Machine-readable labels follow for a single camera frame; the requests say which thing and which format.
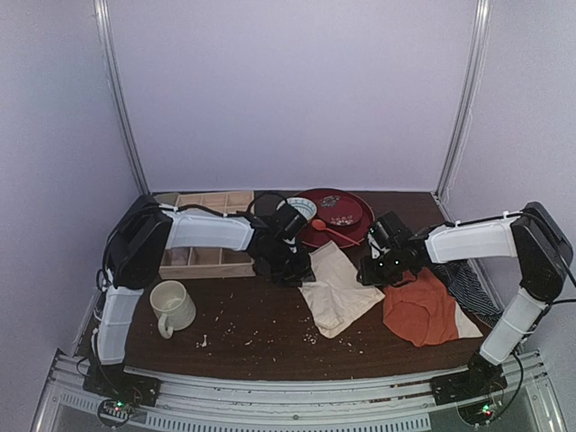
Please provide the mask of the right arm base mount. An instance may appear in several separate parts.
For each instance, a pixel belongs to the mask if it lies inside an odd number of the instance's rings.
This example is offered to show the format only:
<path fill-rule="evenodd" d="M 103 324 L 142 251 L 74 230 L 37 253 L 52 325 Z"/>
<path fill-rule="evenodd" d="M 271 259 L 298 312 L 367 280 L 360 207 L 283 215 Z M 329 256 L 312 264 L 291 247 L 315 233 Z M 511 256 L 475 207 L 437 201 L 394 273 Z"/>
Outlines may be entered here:
<path fill-rule="evenodd" d="M 466 370 L 433 377 L 430 386 L 436 405 L 441 406 L 488 396 L 491 390 L 505 390 L 508 382 L 500 364 L 492 364 L 474 353 Z"/>

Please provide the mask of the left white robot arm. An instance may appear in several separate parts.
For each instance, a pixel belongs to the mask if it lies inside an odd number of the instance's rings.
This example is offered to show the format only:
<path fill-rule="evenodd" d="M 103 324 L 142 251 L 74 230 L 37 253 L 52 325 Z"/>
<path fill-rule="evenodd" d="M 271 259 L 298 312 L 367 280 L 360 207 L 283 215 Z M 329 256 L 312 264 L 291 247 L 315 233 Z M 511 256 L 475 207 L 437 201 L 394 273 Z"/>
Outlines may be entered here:
<path fill-rule="evenodd" d="M 315 275 L 311 257 L 297 239 L 316 214 L 308 200 L 284 198 L 273 213 L 250 208 L 234 213 L 200 204 L 181 207 L 140 196 L 112 230 L 97 276 L 104 293 L 103 312 L 93 338 L 95 358 L 120 365 L 140 296 L 157 278 L 171 248 L 221 248 L 246 252 L 256 273 L 281 286 L 299 287 Z"/>

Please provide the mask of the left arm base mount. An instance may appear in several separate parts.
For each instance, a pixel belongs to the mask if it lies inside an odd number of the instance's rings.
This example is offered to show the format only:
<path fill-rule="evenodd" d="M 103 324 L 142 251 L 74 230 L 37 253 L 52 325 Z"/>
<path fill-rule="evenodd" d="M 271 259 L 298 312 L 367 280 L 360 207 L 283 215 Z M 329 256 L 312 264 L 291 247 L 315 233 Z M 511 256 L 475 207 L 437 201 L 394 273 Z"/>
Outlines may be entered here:
<path fill-rule="evenodd" d="M 124 364 L 102 365 L 91 359 L 83 390 L 116 401 L 155 407 L 160 384 L 157 378 L 125 372 Z"/>

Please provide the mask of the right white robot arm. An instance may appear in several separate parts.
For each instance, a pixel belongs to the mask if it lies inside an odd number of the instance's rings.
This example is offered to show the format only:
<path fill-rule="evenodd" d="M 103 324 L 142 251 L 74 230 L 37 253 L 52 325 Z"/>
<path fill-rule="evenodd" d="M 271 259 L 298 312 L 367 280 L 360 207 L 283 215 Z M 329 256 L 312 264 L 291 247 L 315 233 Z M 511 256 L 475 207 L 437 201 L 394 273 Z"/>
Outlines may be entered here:
<path fill-rule="evenodd" d="M 518 211 L 468 221 L 445 221 L 412 231 L 395 212 L 375 220 L 365 239 L 369 252 L 356 274 L 363 285 L 400 283 L 432 265 L 475 263 L 483 272 L 511 264 L 502 276 L 517 287 L 479 349 L 483 361 L 500 365 L 558 300 L 572 273 L 574 248 L 554 216 L 538 201 Z"/>

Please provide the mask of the beige underwear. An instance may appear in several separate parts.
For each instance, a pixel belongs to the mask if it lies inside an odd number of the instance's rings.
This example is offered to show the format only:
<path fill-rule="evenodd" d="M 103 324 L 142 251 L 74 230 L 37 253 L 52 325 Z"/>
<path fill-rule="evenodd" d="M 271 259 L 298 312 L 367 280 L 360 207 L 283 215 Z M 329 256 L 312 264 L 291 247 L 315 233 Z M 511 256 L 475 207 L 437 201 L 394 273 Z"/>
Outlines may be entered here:
<path fill-rule="evenodd" d="M 355 266 L 333 241 L 312 252 L 310 260 L 316 281 L 299 290 L 324 338 L 335 338 L 384 300 L 378 288 L 356 280 Z"/>

